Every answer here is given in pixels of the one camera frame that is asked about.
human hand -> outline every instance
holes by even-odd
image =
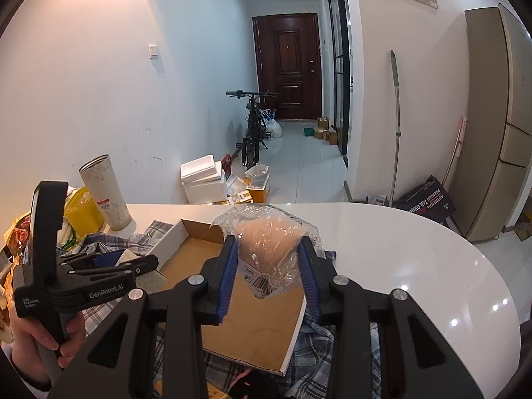
[[[59,348],[61,356],[58,358],[58,364],[63,369],[70,364],[85,342],[85,320],[81,312],[78,312],[67,323],[66,330],[70,335],[70,339],[60,347],[51,334],[36,319],[19,318],[15,308],[12,308],[9,314],[14,339],[11,355],[13,364],[19,371],[36,382],[44,384],[49,381],[50,377],[46,372],[35,341],[53,351]]]

sliding glass door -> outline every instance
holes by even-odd
[[[350,109],[350,52],[347,0],[329,0],[334,56],[334,127],[338,130],[338,147],[347,163]]]

black shopping bag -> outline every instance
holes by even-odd
[[[399,198],[395,207],[438,223],[444,222],[456,211],[449,194],[434,176]]]

bicycle handlebar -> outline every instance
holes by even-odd
[[[266,93],[251,93],[251,92],[238,90],[238,91],[227,91],[225,95],[228,95],[230,97],[238,97],[240,99],[242,97],[253,98],[256,95],[259,97],[280,97],[281,93],[270,93],[270,91],[267,91]]]

plaid cloth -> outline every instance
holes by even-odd
[[[152,247],[168,232],[172,225],[154,221],[144,234],[134,234],[128,239],[114,237],[109,234],[96,233],[87,235],[73,253],[107,253],[114,250],[129,249],[137,255],[146,255]],[[334,252],[327,253],[334,258]],[[91,334],[102,320],[110,313],[120,300],[84,311],[87,334]],[[380,397],[380,350],[377,325],[370,326],[372,346],[372,399]],[[159,327],[155,349],[154,381],[162,378],[163,327]],[[294,347],[286,376],[271,375],[279,385],[284,396],[296,399],[325,399],[331,361],[333,357],[334,327],[317,325],[310,314],[305,311],[303,323]],[[225,392],[230,390],[234,379],[247,368],[224,358],[204,352],[206,377],[211,384]]]

